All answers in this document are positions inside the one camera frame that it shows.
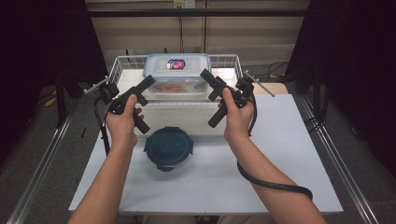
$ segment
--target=clear plastic container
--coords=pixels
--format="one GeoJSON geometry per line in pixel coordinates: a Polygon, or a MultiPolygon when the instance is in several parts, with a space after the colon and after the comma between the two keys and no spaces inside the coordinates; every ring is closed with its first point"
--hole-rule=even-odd
{"type": "Polygon", "coordinates": [[[207,83],[200,74],[204,69],[210,71],[207,54],[151,54],[145,64],[143,77],[152,75],[156,79],[149,88],[153,93],[203,94],[206,93],[207,83]]]}

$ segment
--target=container lid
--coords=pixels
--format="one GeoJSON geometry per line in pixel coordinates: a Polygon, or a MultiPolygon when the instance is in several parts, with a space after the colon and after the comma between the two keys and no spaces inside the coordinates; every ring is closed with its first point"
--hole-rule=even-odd
{"type": "Polygon", "coordinates": [[[173,167],[192,155],[193,142],[178,127],[165,127],[153,133],[147,140],[145,149],[148,158],[161,171],[172,171],[173,167]]]}
{"type": "Polygon", "coordinates": [[[156,79],[201,80],[204,69],[210,71],[210,59],[202,53],[150,54],[145,63],[143,77],[152,75],[156,79]]]}

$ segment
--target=dark teal lid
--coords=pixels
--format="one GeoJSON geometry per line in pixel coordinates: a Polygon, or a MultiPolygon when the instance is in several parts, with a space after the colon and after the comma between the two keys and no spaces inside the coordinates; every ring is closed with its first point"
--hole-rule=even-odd
{"type": "Polygon", "coordinates": [[[146,141],[148,158],[161,171],[172,171],[173,167],[192,155],[193,142],[178,127],[165,127],[153,133],[146,141]]]}

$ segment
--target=wall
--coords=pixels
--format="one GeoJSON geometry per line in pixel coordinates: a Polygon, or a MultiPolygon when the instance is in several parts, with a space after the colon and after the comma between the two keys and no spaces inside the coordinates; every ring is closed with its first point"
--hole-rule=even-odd
{"type": "MultiPolygon", "coordinates": [[[[173,8],[173,1],[86,0],[88,9],[173,8]]],[[[305,9],[308,0],[205,1],[197,8],[305,9]]],[[[115,57],[180,52],[178,18],[92,18],[107,67],[115,57]]],[[[182,18],[184,52],[237,54],[241,64],[288,61],[300,31],[301,17],[182,18]]]]}

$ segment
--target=forearm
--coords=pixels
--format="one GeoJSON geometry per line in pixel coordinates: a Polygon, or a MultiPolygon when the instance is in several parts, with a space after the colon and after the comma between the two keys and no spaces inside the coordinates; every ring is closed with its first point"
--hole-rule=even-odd
{"type": "Polygon", "coordinates": [[[114,223],[132,158],[132,149],[113,146],[69,223],[114,223]]]}
{"type": "MultiPolygon", "coordinates": [[[[296,185],[277,169],[250,139],[234,141],[230,147],[240,165],[251,176],[266,182],[296,185]]],[[[325,222],[318,209],[304,194],[268,189],[255,184],[252,186],[277,223],[325,222]]]]}

